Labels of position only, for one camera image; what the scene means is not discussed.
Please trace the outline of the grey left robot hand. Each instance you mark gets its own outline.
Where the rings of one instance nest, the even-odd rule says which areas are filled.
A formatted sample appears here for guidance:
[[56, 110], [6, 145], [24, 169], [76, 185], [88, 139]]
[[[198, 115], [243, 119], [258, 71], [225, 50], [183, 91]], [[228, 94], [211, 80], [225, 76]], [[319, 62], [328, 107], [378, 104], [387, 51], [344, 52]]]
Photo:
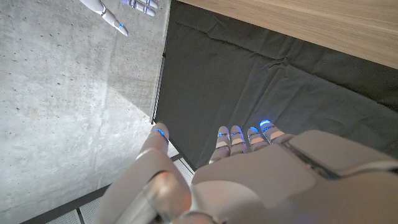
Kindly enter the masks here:
[[397, 160], [319, 130], [293, 135], [264, 120], [220, 127], [209, 163], [187, 182], [152, 127], [104, 193], [95, 223], [396, 223]]

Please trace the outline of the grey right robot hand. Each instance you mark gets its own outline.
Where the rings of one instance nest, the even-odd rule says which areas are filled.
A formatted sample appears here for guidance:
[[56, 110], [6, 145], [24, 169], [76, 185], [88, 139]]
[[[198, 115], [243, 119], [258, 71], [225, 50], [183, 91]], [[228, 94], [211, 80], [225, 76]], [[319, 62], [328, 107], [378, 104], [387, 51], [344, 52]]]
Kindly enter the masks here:
[[[124, 24], [118, 21], [116, 16], [103, 4], [101, 0], [80, 0], [80, 2], [91, 11], [99, 14], [109, 25], [118, 30], [124, 36], [127, 37], [129, 35]], [[155, 10], [159, 8], [159, 4], [156, 0], [121, 0], [121, 2], [149, 16], [155, 16]]]

